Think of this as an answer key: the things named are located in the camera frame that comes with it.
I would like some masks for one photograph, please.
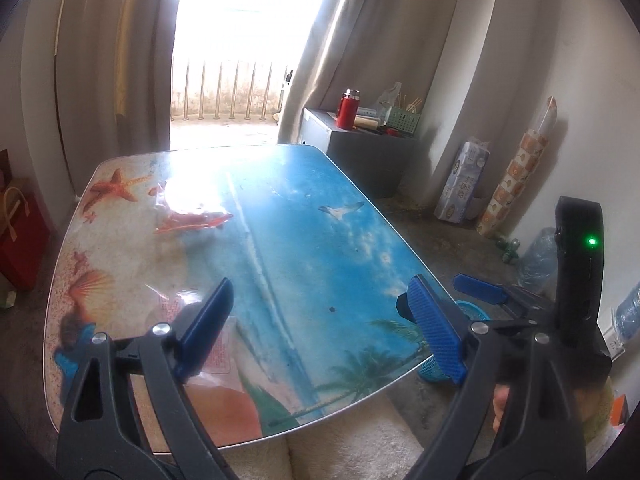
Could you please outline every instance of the beach-themed tabletop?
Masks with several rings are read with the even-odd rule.
[[[185,390],[219,447],[293,430],[381,390],[430,354],[396,299],[423,274],[385,218],[319,150],[237,146],[115,158],[65,235],[44,380],[58,428],[95,332],[142,335],[227,277],[234,307]],[[152,449],[168,450],[132,376]]]

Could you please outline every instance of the red thermos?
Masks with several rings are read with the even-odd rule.
[[[343,130],[353,130],[353,123],[356,120],[356,113],[360,105],[360,92],[351,88],[343,94],[335,113],[335,124]]]

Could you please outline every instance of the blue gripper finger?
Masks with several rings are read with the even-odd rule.
[[[437,295],[420,274],[409,282],[407,297],[438,366],[454,383],[461,384],[466,377],[462,340],[469,320],[451,298]]]
[[[175,377],[185,382],[199,373],[234,306],[234,288],[223,278],[178,341]]]
[[[504,303],[508,298],[507,293],[501,286],[483,282],[466,274],[459,274],[453,278],[453,287],[458,292],[494,305]]]

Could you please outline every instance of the wallpaper roll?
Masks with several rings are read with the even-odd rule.
[[[540,110],[534,123],[522,136],[518,151],[511,159],[500,184],[495,188],[491,202],[480,217],[476,230],[490,238],[508,215],[513,201],[525,189],[529,177],[536,171],[540,157],[549,143],[549,136],[558,118],[556,99],[550,97]]]

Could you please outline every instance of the beige bag handle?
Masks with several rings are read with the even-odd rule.
[[[23,193],[17,187],[11,186],[4,190],[4,197],[2,198],[2,211],[4,212],[4,217],[6,218],[6,224],[9,227],[9,236],[11,237],[11,240],[15,242],[18,238],[18,234],[15,232],[14,227],[11,225],[11,216],[14,215],[15,210],[20,205],[20,201],[18,201],[18,203],[15,205],[14,209],[11,211],[11,216],[9,216],[9,213],[6,210],[6,197],[12,190],[17,191],[18,194],[22,197],[22,200],[24,202],[24,213],[27,216],[29,216],[29,204],[27,203],[27,199],[24,197]]]

